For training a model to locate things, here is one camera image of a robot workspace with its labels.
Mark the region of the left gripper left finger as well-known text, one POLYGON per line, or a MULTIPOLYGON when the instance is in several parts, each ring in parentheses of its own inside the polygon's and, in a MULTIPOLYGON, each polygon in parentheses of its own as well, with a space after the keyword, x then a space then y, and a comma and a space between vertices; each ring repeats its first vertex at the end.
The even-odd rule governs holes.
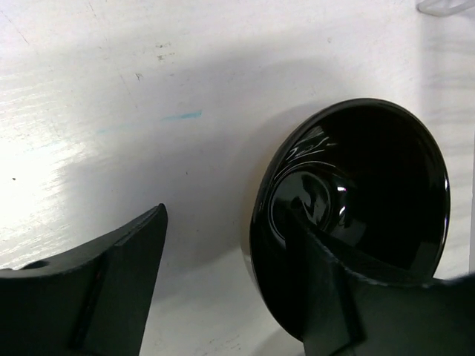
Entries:
POLYGON ((1 271, 3 355, 138 355, 168 225, 158 205, 115 231, 1 271))

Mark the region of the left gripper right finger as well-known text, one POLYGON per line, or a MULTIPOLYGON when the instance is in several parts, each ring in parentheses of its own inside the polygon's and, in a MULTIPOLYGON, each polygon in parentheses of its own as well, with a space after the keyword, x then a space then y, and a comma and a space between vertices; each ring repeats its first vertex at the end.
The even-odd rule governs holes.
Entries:
POLYGON ((474 276, 420 278, 286 214, 307 355, 472 355, 474 276))

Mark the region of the black glossy bowl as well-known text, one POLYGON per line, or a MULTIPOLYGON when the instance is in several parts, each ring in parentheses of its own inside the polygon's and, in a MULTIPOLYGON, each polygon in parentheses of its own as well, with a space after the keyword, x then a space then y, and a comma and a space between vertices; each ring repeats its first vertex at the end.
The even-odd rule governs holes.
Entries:
POLYGON ((263 175, 249 224, 252 276, 278 324, 300 338, 287 214, 427 280, 441 259, 450 211, 442 152, 416 116, 382 99, 339 102, 299 125, 263 175))

